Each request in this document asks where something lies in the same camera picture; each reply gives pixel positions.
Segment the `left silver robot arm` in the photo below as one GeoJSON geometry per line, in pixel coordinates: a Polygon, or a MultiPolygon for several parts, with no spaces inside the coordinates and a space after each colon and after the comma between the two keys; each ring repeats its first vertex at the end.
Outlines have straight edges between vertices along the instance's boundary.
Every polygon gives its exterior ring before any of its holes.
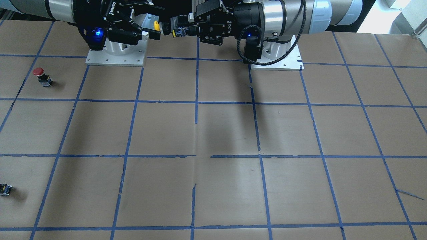
{"type": "Polygon", "coordinates": [[[361,0],[195,0],[193,11],[162,23],[174,38],[196,36],[203,43],[222,45],[226,37],[260,36],[285,44],[298,34],[324,32],[329,26],[350,25],[362,12],[361,0]]]}

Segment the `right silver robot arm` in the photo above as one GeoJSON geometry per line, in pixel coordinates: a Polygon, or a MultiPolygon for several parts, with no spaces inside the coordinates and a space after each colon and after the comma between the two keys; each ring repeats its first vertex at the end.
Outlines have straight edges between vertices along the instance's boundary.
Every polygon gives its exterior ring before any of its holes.
{"type": "Polygon", "coordinates": [[[127,45],[160,40],[160,30],[144,28],[133,17],[164,12],[148,0],[2,0],[1,8],[76,26],[94,51],[103,50],[107,40],[127,45]]]}

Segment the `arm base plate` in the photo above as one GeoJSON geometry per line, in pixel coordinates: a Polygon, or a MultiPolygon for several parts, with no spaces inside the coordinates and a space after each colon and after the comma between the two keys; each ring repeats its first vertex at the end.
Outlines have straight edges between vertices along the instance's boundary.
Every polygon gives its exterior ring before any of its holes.
{"type": "MultiPolygon", "coordinates": [[[[296,36],[293,35],[291,41],[288,43],[276,43],[276,42],[264,42],[263,52],[261,55],[261,59],[258,59],[258,62],[270,62],[276,59],[279,59],[281,56],[286,54],[286,52],[290,49],[293,43],[296,40],[296,36]]],[[[303,62],[301,59],[301,54],[299,51],[299,47],[295,46],[294,49],[289,53],[289,55],[275,63],[267,66],[261,66],[252,64],[251,69],[254,70],[287,70],[287,71],[299,71],[304,70],[303,62]]]]}
{"type": "Polygon", "coordinates": [[[85,63],[90,66],[143,67],[147,43],[148,40],[140,40],[137,45],[128,45],[107,39],[103,50],[88,52],[85,63]]]}

